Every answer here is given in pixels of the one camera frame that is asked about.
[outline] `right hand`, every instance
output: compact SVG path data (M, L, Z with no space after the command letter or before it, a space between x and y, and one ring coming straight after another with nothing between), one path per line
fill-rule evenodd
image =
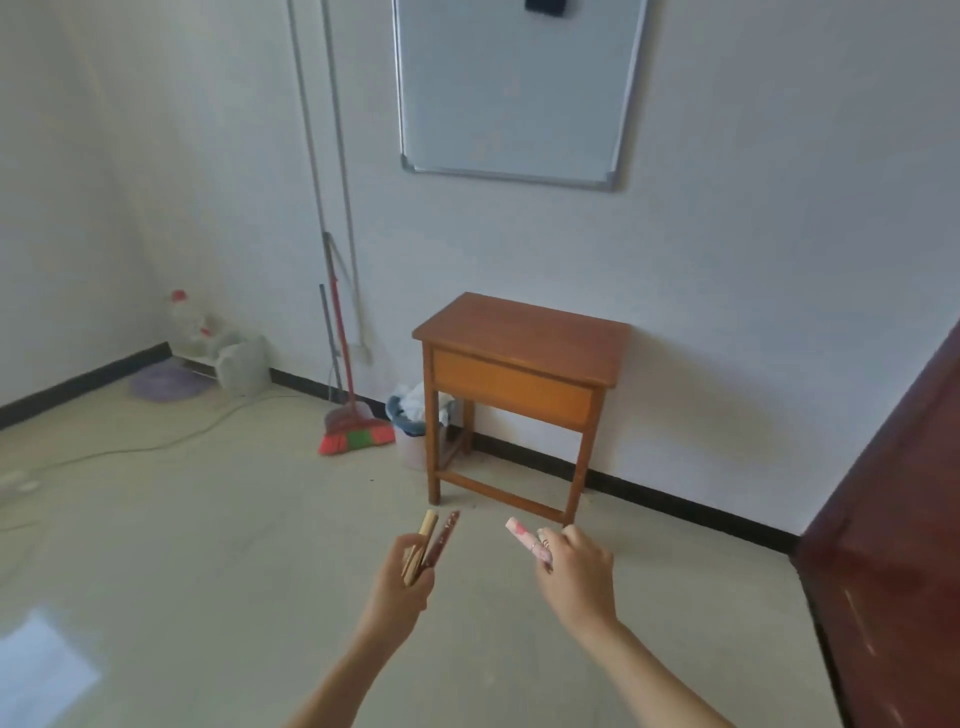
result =
M553 554L553 570L537 560L537 581L547 604L566 631L583 647L614 628L613 554L575 525L557 533L537 531Z

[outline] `desk top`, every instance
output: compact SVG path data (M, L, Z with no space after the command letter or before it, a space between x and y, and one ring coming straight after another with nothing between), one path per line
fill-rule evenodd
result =
M630 327L553 308L465 293L415 339L560 379L613 388Z

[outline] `desk drawer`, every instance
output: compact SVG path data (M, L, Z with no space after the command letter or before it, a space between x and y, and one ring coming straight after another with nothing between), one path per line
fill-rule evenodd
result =
M503 364L433 350L437 389L497 409L583 432L592 390Z

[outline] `beige floor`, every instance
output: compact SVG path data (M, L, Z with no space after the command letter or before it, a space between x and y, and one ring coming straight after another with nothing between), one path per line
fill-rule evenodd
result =
M0 667L0 722L5 700L22 710L40 689L72 702L60 728L262 728L294 710L426 497L392 448L316 455L329 405L267 397L280 395L172 449L41 472L38 491L0 506L0 666L38 622L35 649L60 661L36 679ZM148 404L121 382L0 433L0 475L160 444L233 406L218 391ZM462 468L564 499L561 481L484 455ZM430 609L357 725L632 725L542 605L530 557L503 527L514 511L444 486L442 514L451 507L464 514ZM840 724L784 556L597 494L578 523L616 552L624 621L740 728ZM17 728L48 717L21 713Z

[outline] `whiteboard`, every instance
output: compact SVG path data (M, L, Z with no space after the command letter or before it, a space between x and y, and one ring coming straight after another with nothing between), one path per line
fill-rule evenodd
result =
M612 188L647 0L393 0L400 161Z

